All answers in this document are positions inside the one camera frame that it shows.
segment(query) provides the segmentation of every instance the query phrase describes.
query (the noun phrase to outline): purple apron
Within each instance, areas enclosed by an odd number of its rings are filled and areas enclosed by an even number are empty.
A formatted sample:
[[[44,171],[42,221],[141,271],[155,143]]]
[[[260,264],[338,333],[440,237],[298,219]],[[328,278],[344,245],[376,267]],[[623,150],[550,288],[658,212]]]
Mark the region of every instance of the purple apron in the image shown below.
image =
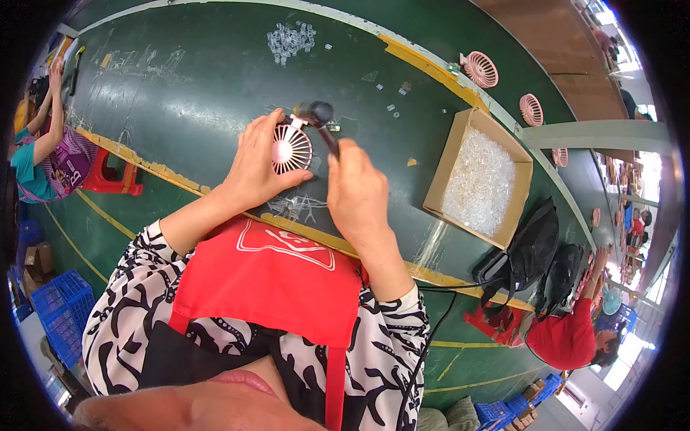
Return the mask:
[[[19,140],[21,146],[36,141],[35,137],[24,137]],[[83,183],[88,176],[89,169],[96,159],[98,146],[79,134],[76,130],[63,127],[63,138],[60,144],[42,162],[41,167],[46,172],[48,183],[55,190],[57,198],[62,199]],[[31,193],[21,184],[17,187],[22,191],[20,200],[32,199],[36,202],[47,202]]]

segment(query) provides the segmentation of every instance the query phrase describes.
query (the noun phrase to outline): small fan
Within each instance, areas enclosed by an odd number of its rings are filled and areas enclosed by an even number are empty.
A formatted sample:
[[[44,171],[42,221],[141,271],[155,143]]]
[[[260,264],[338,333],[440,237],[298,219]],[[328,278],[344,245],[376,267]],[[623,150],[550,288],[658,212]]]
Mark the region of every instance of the small fan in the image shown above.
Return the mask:
[[[604,301],[602,302],[602,311],[607,316],[613,316],[620,305],[623,303],[623,292],[616,288],[610,288],[604,294]]]
[[[540,126],[544,123],[542,106],[534,94],[526,94],[520,97],[520,112],[524,122],[532,127]]]
[[[460,54],[460,65],[470,79],[482,88],[493,87],[498,84],[498,71],[493,62],[482,52],[472,51],[467,57]]]
[[[599,227],[599,221],[602,216],[602,211],[599,208],[594,208],[594,211],[592,212],[592,226],[595,228]]]
[[[307,169],[311,163],[311,141],[301,130],[306,121],[294,115],[290,118],[291,124],[279,124],[273,132],[273,170],[278,175]]]
[[[568,166],[568,149],[567,148],[554,148],[551,151],[551,156],[553,157],[553,162],[556,166],[565,168]]]

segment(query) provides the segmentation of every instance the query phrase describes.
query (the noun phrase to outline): green floor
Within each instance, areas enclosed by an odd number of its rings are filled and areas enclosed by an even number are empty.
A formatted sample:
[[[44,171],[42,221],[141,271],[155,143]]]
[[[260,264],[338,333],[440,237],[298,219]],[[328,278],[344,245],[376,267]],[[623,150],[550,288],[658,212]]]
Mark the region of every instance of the green floor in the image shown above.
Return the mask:
[[[140,231],[145,225],[195,199],[191,193],[145,172],[139,177],[144,184],[144,193],[140,197],[89,191],[85,194],[105,213],[132,232]],[[46,241],[52,246],[56,271],[61,273],[75,268],[91,284],[98,297],[103,293],[106,282],[85,261],[108,278],[129,238],[96,213],[76,193],[62,201],[49,203],[48,207],[74,244],[74,247],[70,245],[43,205],[30,207],[30,216],[39,221]],[[478,303],[473,297],[460,295],[436,336],[438,341],[467,343],[463,345],[464,348],[432,346],[426,360],[424,373],[428,390],[460,388],[429,392],[424,397],[424,405],[446,408],[466,395],[471,395],[477,402],[505,399],[522,391],[535,376],[548,372],[547,368],[542,368],[544,364],[528,350],[476,346],[492,345],[489,338],[462,320],[462,314],[474,312]],[[432,324],[443,315],[448,304],[447,294],[426,294],[426,307]],[[448,372],[437,381],[452,361],[453,365]]]

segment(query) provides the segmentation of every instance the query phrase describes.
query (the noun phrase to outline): red apron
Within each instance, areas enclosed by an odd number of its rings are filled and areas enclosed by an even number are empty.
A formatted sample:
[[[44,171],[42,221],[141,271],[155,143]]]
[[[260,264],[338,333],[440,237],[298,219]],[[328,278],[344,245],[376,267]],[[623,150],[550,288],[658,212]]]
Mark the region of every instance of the red apron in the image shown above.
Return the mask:
[[[358,268],[359,261],[314,241],[235,217],[220,234],[197,246],[182,274],[168,325],[185,334],[191,319],[228,317],[328,346],[326,427],[339,431],[345,351],[362,287]],[[318,306],[324,303],[339,306]]]

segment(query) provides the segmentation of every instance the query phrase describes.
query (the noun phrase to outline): cardboard box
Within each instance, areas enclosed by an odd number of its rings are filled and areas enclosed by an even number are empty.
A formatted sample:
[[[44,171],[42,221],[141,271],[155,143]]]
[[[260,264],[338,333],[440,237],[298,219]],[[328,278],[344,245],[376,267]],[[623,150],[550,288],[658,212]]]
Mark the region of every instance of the cardboard box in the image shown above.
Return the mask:
[[[52,265],[52,253],[50,251],[50,245],[46,242],[42,242],[36,246],[39,249],[39,258],[41,259],[41,271],[44,274],[48,274],[53,271],[55,267]]]
[[[43,281],[43,272],[41,271],[41,255],[38,247],[27,247],[24,255],[24,274],[36,282]]]
[[[525,419],[526,417],[531,417],[532,412],[534,411],[534,405],[530,403],[527,408],[525,408],[518,416],[518,419]]]
[[[508,204],[503,224],[493,237],[489,238],[474,229],[465,226],[462,222],[453,219],[443,213],[443,200],[448,182],[453,173],[453,167],[460,148],[465,140],[470,127],[484,133],[490,139],[501,145],[512,160],[515,162],[515,185],[513,195]],[[455,114],[451,131],[446,140],[446,147],[443,150],[441,160],[436,167],[431,187],[426,193],[426,198],[422,206],[432,214],[441,217],[450,223],[474,234],[475,236],[495,245],[501,250],[505,250],[510,244],[515,230],[518,228],[518,221],[524,209],[524,202],[529,194],[529,185],[532,181],[532,156],[520,145],[513,136],[508,133],[491,115],[479,108],[471,108]]]
[[[41,281],[35,281],[33,278],[31,278],[31,274],[29,271],[24,268],[24,273],[22,274],[21,278],[21,284],[24,287],[24,296],[27,297],[29,302],[31,302],[31,306],[36,309],[34,306],[34,301],[31,299],[31,293],[36,292],[42,285],[43,282]]]
[[[513,426],[517,428],[518,431],[522,431],[524,429],[524,424],[518,418],[513,419]]]
[[[534,398],[537,397],[537,394],[539,394],[539,391],[542,390],[536,383],[532,383],[530,386],[527,386],[527,389],[524,390],[522,393],[522,396],[527,400],[532,402]]]

